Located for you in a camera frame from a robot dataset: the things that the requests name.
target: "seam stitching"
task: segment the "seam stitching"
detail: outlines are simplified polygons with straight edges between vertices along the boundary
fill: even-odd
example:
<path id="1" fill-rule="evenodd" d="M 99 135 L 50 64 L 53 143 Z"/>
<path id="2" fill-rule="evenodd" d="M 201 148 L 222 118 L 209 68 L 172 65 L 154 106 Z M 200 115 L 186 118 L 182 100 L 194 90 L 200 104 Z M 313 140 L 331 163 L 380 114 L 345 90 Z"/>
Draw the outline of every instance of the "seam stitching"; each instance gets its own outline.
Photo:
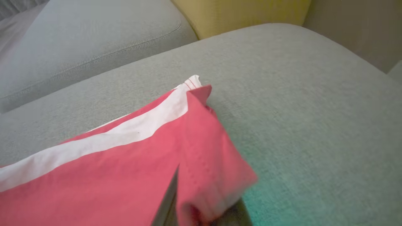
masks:
<path id="1" fill-rule="evenodd" d="M 100 55 L 100 56 L 93 57 L 93 58 L 91 58 L 90 60 L 87 60 L 87 61 L 85 61 L 85 62 L 82 62 L 82 63 L 80 63 L 80 64 L 77 64 L 76 66 L 73 66 L 73 67 L 67 68 L 67 69 L 65 69 L 65 70 L 63 70 L 63 71 L 61 71 L 61 72 L 58 72 L 58 73 L 52 75 L 49 79 L 44 79 L 44 80 L 41 80 L 41 81 L 39 81 L 39 82 L 36 82 L 36 83 L 34 83 L 34 84 L 32 84 L 32 85 L 30 85 L 30 86 L 28 86 L 28 87 L 25 87 L 25 88 L 23 88 L 23 89 L 21 89 L 21 90 L 19 90 L 19 91 L 13 92 L 13 93 L 8 94 L 8 95 L 3 96 L 3 97 L 0 97 L 0 99 L 6 99 L 7 97 L 13 96 L 13 95 L 18 94 L 18 93 L 24 93 L 24 91 L 26 91 L 26 90 L 32 88 L 33 86 L 36 86 L 36 85 L 41 84 L 41 83 L 46 83 L 47 81 L 52 80 L 53 78 L 55 78 L 55 77 L 57 77 L 57 76 L 59 76 L 59 75 L 65 73 L 65 72 L 71 71 L 71 70 L 73 70 L 73 69 L 84 68 L 84 67 L 87 67 L 88 65 L 90 65 L 90 64 L 92 64 L 92 63 L 99 62 L 99 61 L 101 61 L 101 60 L 103 60 L 103 59 L 107 59 L 107 58 L 109 58 L 109 57 L 111 57 L 111 56 L 114 56 L 114 55 L 116 55 L 116 54 L 123 53 L 123 52 L 129 51 L 129 50 L 133 50 L 133 49 L 137 49 L 137 48 L 139 48 L 139 47 L 141 47 L 141 46 L 148 45 L 148 44 L 150 44 L 150 43 L 152 43 L 152 42 L 155 42 L 155 41 L 157 41 L 157 40 L 165 39 L 165 38 L 169 37 L 169 35 L 172 34 L 173 32 L 180 30 L 180 28 L 181 28 L 181 21 L 179 21 L 179 23 L 178 23 L 178 25 L 177 25 L 177 27 L 176 27 L 175 29 L 173 29 L 173 30 L 170 31 L 170 32 L 165 32 L 163 35 L 161 35 L 161 36 L 159 36 L 159 37 L 157 37 L 157 38 L 153 38 L 153 39 L 150 38 L 150 39 L 147 39 L 147 40 L 145 40 L 145 41 L 142 41 L 141 43 L 140 43 L 140 42 L 136 42 L 136 43 L 134 43 L 134 44 L 130 44 L 130 45 L 124 46 L 124 47 L 122 47 L 122 48 L 119 48 L 119 49 L 117 49 L 117 50 L 113 50 L 113 51 L 111 51 L 111 52 L 102 54 L 102 55 Z"/>
<path id="2" fill-rule="evenodd" d="M 213 185 L 213 186 L 216 188 L 216 191 L 217 191 L 218 195 L 220 195 L 220 197 L 221 197 L 221 199 L 222 199 L 222 202 L 224 203 L 225 207 L 228 208 L 228 204 L 227 204 L 227 202 L 226 202 L 225 197 L 223 196 L 223 192 L 221 191 L 221 189 L 219 188 L 219 186 L 216 185 L 216 178 L 215 178 L 215 176 L 212 174 L 211 170 L 209 169 L 209 165 L 206 163 L 206 161 L 204 160 L 204 158 L 203 158 L 198 152 L 196 152 L 196 155 L 197 155 L 198 159 L 201 161 L 201 164 L 202 164 L 202 166 L 204 167 L 205 171 L 207 171 L 207 173 L 208 173 L 209 176 L 211 177 L 211 179 L 212 179 L 212 181 L 211 181 L 212 184 L 211 184 L 211 185 Z M 206 202 L 206 204 L 207 204 L 207 206 L 209 207 L 209 209 L 211 210 L 211 212 L 212 212 L 212 214 L 214 215 L 214 217 L 218 217 L 219 215 L 216 214 L 216 213 L 213 211 L 213 207 L 210 206 L 210 203 L 209 203 L 209 202 Z"/>
<path id="3" fill-rule="evenodd" d="M 191 180 L 193 181 L 193 184 L 196 186 L 197 191 L 199 192 L 200 196 L 203 198 L 203 200 L 204 200 L 204 202 L 205 202 L 205 204 L 206 204 L 206 208 L 209 210 L 210 213 L 212 213 L 212 215 L 215 216 L 215 213 L 213 212 L 213 210 L 212 210 L 211 207 L 209 206 L 209 203 L 208 203 L 207 199 L 205 198 L 204 192 L 201 190 L 201 187 L 200 187 L 200 185 L 198 184 L 198 181 L 197 181 L 197 180 L 195 179 L 195 177 L 194 177 L 194 173 L 192 172 L 192 170 L 190 170 L 190 167 L 189 167 L 189 164 L 188 164 L 187 159 L 186 159 L 186 161 L 184 162 L 184 164 L 185 164 L 185 166 L 186 166 L 186 168 L 187 168 L 187 172 L 190 174 L 190 178 L 191 178 Z"/>

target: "gray sofa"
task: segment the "gray sofa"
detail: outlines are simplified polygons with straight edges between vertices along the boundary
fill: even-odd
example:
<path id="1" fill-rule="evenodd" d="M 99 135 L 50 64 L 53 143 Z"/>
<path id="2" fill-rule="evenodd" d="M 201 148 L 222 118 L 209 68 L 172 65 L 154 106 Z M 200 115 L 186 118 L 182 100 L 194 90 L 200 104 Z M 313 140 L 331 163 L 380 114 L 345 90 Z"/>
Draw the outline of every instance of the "gray sofa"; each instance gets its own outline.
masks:
<path id="1" fill-rule="evenodd" d="M 52 0 L 0 62 L 0 113 L 196 40 L 170 1 Z"/>

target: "gray upholstery fabric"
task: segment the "gray upholstery fabric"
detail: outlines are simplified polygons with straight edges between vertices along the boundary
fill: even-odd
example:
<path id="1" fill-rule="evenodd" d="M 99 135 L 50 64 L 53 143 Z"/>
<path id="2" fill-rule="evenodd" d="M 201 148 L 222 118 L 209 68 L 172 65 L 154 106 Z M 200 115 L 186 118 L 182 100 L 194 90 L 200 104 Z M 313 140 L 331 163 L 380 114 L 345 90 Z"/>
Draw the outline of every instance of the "gray upholstery fabric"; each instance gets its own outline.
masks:
<path id="1" fill-rule="evenodd" d="M 39 5 L 0 21 L 0 68 L 7 64 L 25 32 L 45 5 Z"/>
<path id="2" fill-rule="evenodd" d="M 47 1 L 49 0 L 0 0 L 0 21 Z"/>
<path id="3" fill-rule="evenodd" d="M 196 40 L 166 0 L 52 0 L 0 68 L 0 113 Z"/>
<path id="4" fill-rule="evenodd" d="M 268 24 L 125 65 L 0 116 L 10 164 L 139 109 L 193 74 L 259 176 L 253 224 L 402 222 L 402 86 L 331 40 Z"/>

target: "wall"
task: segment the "wall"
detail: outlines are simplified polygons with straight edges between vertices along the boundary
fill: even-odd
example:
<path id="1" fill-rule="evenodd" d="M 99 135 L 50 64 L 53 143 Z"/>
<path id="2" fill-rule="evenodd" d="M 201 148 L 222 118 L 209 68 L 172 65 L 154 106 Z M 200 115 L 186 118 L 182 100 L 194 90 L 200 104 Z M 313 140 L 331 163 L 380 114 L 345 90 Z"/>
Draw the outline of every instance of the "wall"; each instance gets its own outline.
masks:
<path id="1" fill-rule="evenodd" d="M 402 60 L 402 0 L 312 0 L 304 27 L 385 73 Z"/>

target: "stitching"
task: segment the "stitching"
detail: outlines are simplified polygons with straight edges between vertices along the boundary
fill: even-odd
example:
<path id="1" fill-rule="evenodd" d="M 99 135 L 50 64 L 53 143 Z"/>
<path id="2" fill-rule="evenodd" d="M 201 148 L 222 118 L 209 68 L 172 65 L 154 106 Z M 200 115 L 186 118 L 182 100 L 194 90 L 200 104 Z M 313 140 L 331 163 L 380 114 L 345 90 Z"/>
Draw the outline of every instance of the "stitching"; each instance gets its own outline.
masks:
<path id="1" fill-rule="evenodd" d="M 221 196 L 221 200 L 222 200 L 223 203 L 225 204 L 225 207 L 228 207 L 228 204 L 227 204 L 227 202 L 226 202 L 224 196 L 222 195 L 223 193 L 222 193 L 221 189 L 219 188 L 219 186 L 216 185 L 216 178 L 215 178 L 215 176 L 211 173 L 211 170 L 209 169 L 208 164 L 204 161 L 204 159 L 202 158 L 202 156 L 201 156 L 198 152 L 196 152 L 196 155 L 197 155 L 198 159 L 201 161 L 202 166 L 204 166 L 204 169 L 207 171 L 207 173 L 208 173 L 208 174 L 210 175 L 210 177 L 212 178 L 212 181 L 213 181 L 213 184 L 212 184 L 212 185 L 215 186 L 216 191 L 217 191 L 218 194 Z M 209 207 L 209 208 L 211 209 L 211 212 L 215 215 L 215 217 L 218 217 L 218 215 L 215 214 L 215 213 L 212 211 L 213 208 L 211 208 L 211 207 Z"/>
<path id="2" fill-rule="evenodd" d="M 209 210 L 209 212 L 212 213 L 212 215 L 216 216 L 216 214 L 213 212 L 213 210 L 211 209 L 211 207 L 208 205 L 208 202 L 207 202 L 207 199 L 205 198 L 204 192 L 201 190 L 201 188 L 200 188 L 200 186 L 199 186 L 197 180 L 196 180 L 195 177 L 194 177 L 193 172 L 190 170 L 190 167 L 189 167 L 189 164 L 188 164 L 188 161 L 187 161 L 187 158 L 186 158 L 186 154 L 183 154 L 183 155 L 184 155 L 184 158 L 185 158 L 184 164 L 185 164 L 185 166 L 186 166 L 186 168 L 187 168 L 187 172 L 190 174 L 190 177 L 191 177 L 191 180 L 193 181 L 193 184 L 196 186 L 197 191 L 199 192 L 200 196 L 204 199 L 204 202 L 205 202 L 206 207 L 207 207 L 207 209 Z"/>
<path id="3" fill-rule="evenodd" d="M 186 84 L 186 86 L 191 90 L 191 88 L 189 87 L 189 85 L 187 85 L 187 83 L 186 82 L 184 82 L 184 84 Z"/>
<path id="4" fill-rule="evenodd" d="M 193 84 L 194 88 L 197 88 L 197 87 L 194 85 L 194 83 L 191 81 L 191 79 L 188 79 L 188 81 L 190 81 L 191 84 Z"/>
<path id="5" fill-rule="evenodd" d="M 99 61 L 101 61 L 101 60 L 103 60 L 103 59 L 107 59 L 107 58 L 109 58 L 109 57 L 111 57 L 111 56 L 114 56 L 114 55 L 116 55 L 116 54 L 124 53 L 124 52 L 130 51 L 130 50 L 134 50 L 134 49 L 140 48 L 141 46 L 144 46 L 144 45 L 148 45 L 148 44 L 150 44 L 150 43 L 153 43 L 153 42 L 155 42 L 155 41 L 158 41 L 158 40 L 161 40 L 161 39 L 165 39 L 165 38 L 169 37 L 169 35 L 170 35 L 171 33 L 175 32 L 175 31 L 178 31 L 178 30 L 180 30 L 180 29 L 181 29 L 181 21 L 179 21 L 179 23 L 178 23 L 178 25 L 177 25 L 177 27 L 176 27 L 175 29 L 173 29 L 172 31 L 169 31 L 169 32 L 165 32 L 163 35 L 161 35 L 161 36 L 159 36 L 159 37 L 157 37 L 157 38 L 149 38 L 149 39 L 146 39 L 145 41 L 141 41 L 141 43 L 140 43 L 140 42 L 136 42 L 136 43 L 134 43 L 134 44 L 130 44 L 130 45 L 121 47 L 121 48 L 119 48 L 119 49 L 117 49 L 117 50 L 113 50 L 113 51 L 111 51 L 111 52 L 102 54 L 102 55 L 100 55 L 100 56 L 93 57 L 93 58 L 91 58 L 90 60 L 87 60 L 87 61 L 81 62 L 80 64 L 77 64 L 76 66 L 73 66 L 73 67 L 67 68 L 67 69 L 65 69 L 65 70 L 62 70 L 61 72 L 58 72 L 58 73 L 52 75 L 49 79 L 44 79 L 44 80 L 38 81 L 38 82 L 36 82 L 36 83 L 34 83 L 34 84 L 28 86 L 28 87 L 23 88 L 23 89 L 20 90 L 20 91 L 16 91 L 16 92 L 13 92 L 13 93 L 8 94 L 8 95 L 6 95 L 6 96 L 0 97 L 0 99 L 5 99 L 5 98 L 7 98 L 7 97 L 13 96 L 13 95 L 18 94 L 18 93 L 23 94 L 23 93 L 25 93 L 28 89 L 32 88 L 33 86 L 36 86 L 36 85 L 41 84 L 41 83 L 46 83 L 46 82 L 48 82 L 49 80 L 52 80 L 52 79 L 54 79 L 55 77 L 57 77 L 57 76 L 59 76 L 59 75 L 65 73 L 65 72 L 71 71 L 71 70 L 73 70 L 73 69 L 84 68 L 84 67 L 87 67 L 87 66 L 90 65 L 90 64 L 99 62 Z"/>

